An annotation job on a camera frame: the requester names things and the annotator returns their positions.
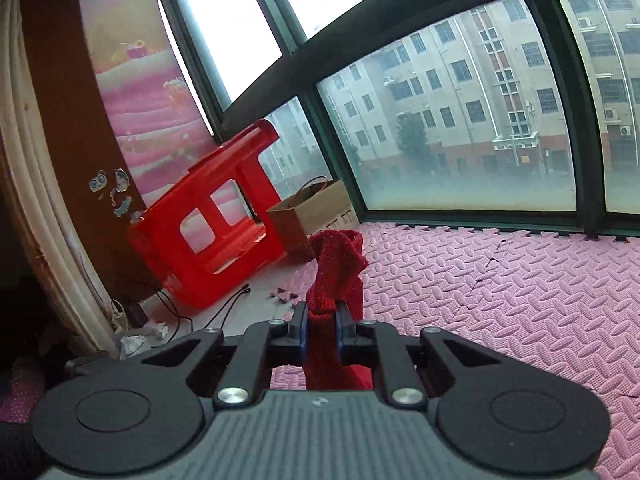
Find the red fleece garment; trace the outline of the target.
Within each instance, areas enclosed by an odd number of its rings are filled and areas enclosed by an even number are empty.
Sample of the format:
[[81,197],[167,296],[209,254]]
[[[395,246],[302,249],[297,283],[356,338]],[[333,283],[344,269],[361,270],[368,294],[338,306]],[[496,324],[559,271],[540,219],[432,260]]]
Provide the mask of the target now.
[[314,282],[306,292],[307,354],[303,365],[309,390],[368,390],[371,372],[362,365],[343,365],[337,355],[334,314],[344,302],[352,319],[363,318],[360,273],[368,266],[363,238],[355,230],[323,230],[309,239],[317,263]]

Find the red plastic stool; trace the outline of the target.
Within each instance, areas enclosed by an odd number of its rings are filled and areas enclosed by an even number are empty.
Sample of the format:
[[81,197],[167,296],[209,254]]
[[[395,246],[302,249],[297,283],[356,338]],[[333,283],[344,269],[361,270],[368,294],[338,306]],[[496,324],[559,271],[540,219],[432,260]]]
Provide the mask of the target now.
[[279,195],[259,155],[279,139],[261,119],[192,166],[128,229],[163,289],[204,310],[284,255],[267,216]]

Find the brown paper bag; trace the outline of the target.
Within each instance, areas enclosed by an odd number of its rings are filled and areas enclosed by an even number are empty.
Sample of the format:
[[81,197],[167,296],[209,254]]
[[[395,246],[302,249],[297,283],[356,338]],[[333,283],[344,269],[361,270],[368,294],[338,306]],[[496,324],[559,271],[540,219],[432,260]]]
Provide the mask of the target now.
[[318,176],[267,210],[267,216],[284,250],[312,259],[309,239],[324,230],[354,230],[359,226],[352,201],[341,180]]

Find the crumpled white paper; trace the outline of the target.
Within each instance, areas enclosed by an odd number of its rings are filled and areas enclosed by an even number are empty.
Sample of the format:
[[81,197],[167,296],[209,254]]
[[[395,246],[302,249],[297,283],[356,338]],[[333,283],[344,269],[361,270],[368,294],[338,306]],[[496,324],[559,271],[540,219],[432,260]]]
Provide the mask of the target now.
[[119,348],[119,359],[121,361],[136,356],[145,350],[150,350],[160,346],[168,336],[168,326],[166,323],[146,323],[141,328],[133,328],[118,334],[117,345]]

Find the pink foam floor mat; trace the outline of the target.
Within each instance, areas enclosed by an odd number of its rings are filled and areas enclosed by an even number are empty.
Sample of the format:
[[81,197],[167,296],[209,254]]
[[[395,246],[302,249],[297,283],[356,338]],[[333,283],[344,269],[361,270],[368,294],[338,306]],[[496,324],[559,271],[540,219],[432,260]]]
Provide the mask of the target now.
[[391,223],[360,226],[363,312],[426,326],[548,370],[611,416],[603,479],[639,474],[639,242]]

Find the brown wooden cabinet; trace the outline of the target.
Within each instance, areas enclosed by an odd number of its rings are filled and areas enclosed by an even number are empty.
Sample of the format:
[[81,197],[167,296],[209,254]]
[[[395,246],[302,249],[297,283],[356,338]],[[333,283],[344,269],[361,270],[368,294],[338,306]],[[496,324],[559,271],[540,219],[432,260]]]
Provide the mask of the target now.
[[20,0],[27,61],[58,186],[70,220],[107,295],[131,308],[157,284],[116,216],[120,196],[93,192],[104,171],[115,182],[125,166],[94,76],[79,0]]

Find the pink patterned curtain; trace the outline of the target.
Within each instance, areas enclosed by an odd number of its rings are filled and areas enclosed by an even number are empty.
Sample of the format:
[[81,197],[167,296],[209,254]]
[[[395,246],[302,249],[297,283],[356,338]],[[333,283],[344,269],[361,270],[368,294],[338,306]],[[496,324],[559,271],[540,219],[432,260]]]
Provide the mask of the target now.
[[100,96],[128,174],[152,205],[216,146],[157,0],[79,0]]

